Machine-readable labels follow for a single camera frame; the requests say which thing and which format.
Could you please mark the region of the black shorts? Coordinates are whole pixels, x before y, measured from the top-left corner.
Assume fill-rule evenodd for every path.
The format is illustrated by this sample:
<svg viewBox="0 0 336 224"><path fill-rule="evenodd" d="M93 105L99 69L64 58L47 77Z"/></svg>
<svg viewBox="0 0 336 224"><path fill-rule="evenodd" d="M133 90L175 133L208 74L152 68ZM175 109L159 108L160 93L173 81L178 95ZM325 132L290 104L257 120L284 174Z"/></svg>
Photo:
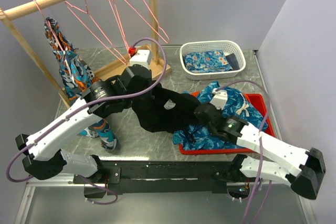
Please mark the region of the black shorts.
<svg viewBox="0 0 336 224"><path fill-rule="evenodd" d="M174 133L189 125L198 125L194 115L200 101L189 93L177 93L156 85L132 101L132 110L146 131Z"/></svg>

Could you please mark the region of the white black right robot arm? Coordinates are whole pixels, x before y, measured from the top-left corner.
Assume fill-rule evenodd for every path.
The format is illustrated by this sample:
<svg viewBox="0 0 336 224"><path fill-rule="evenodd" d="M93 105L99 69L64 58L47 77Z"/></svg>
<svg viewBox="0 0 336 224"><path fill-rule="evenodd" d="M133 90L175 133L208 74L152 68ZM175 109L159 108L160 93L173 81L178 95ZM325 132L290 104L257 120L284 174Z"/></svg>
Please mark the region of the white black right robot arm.
<svg viewBox="0 0 336 224"><path fill-rule="evenodd" d="M259 159L244 154L236 155L226 173L231 181L260 177L287 185L303 198L317 198L326 173L320 150L295 147L259 131L251 123L236 116L223 117L221 111L210 103L198 106L194 114L201 125L207 127L211 136L260 155Z"/></svg>

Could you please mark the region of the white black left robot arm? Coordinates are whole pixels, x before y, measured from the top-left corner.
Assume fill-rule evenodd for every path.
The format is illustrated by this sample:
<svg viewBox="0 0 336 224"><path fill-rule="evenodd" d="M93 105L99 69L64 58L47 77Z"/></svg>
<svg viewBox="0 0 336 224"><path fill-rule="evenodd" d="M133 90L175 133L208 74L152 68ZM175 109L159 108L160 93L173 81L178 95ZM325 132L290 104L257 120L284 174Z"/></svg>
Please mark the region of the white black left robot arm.
<svg viewBox="0 0 336 224"><path fill-rule="evenodd" d="M32 135L21 134L17 146L24 150L24 170L39 180L60 173L76 174L93 183L106 170L98 156L69 153L61 147L81 130L131 106L134 94L152 83L152 71L142 65L126 67L121 75L93 83L59 118Z"/></svg>

